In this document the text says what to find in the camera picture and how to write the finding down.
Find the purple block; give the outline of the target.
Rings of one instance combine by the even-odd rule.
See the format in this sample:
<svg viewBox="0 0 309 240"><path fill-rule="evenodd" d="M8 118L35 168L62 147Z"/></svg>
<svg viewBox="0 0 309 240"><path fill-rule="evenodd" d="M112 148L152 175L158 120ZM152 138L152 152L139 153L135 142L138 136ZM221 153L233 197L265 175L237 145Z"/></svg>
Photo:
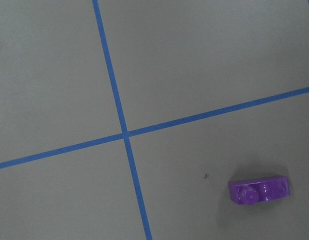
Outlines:
<svg viewBox="0 0 309 240"><path fill-rule="evenodd" d="M272 202L291 195L289 179L276 175L228 182L230 200L237 205Z"/></svg>

